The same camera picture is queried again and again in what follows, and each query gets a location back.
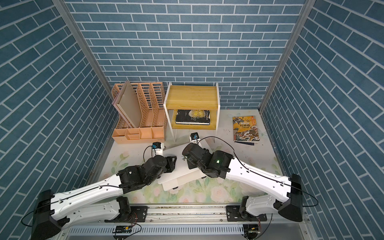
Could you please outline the silver laptop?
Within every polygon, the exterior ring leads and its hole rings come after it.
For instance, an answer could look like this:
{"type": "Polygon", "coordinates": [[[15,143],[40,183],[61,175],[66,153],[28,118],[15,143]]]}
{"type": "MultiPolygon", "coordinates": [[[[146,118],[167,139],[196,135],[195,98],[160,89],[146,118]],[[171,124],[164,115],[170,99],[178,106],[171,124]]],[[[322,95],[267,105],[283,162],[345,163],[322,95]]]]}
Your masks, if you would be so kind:
{"type": "Polygon", "coordinates": [[[164,157],[176,156],[176,166],[171,173],[163,173],[157,182],[163,186],[164,191],[168,191],[194,180],[206,177],[206,175],[198,168],[189,169],[187,160],[184,159],[182,152],[188,144],[183,144],[177,147],[166,148],[158,151],[164,157]]]}

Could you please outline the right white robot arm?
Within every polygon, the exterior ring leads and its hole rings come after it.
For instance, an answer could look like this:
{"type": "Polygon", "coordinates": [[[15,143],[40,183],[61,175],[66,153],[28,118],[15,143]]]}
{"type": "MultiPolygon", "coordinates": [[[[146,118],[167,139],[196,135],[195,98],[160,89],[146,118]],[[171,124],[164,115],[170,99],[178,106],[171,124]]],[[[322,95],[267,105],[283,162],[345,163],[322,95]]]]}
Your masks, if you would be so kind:
{"type": "Polygon", "coordinates": [[[293,221],[303,221],[302,179],[299,175],[290,177],[268,173],[240,161],[235,155],[209,150],[197,144],[188,144],[183,156],[196,165],[210,178],[237,181],[265,193],[263,197],[246,196],[240,206],[241,217],[249,222],[263,214],[279,214],[293,221]]]}

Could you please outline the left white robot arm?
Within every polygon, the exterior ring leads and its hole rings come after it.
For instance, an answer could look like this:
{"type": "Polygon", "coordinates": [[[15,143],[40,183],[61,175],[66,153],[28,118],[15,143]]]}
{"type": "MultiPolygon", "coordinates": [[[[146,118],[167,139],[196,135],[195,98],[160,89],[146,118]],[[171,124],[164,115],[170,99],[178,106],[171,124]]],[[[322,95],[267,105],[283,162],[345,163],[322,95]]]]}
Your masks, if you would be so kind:
{"type": "Polygon", "coordinates": [[[176,156],[156,155],[142,165],[128,166],[109,178],[74,191],[39,193],[33,210],[31,238],[47,240],[77,222],[128,221],[131,213],[125,194],[149,186],[163,173],[171,173],[176,161],[176,156]]]}

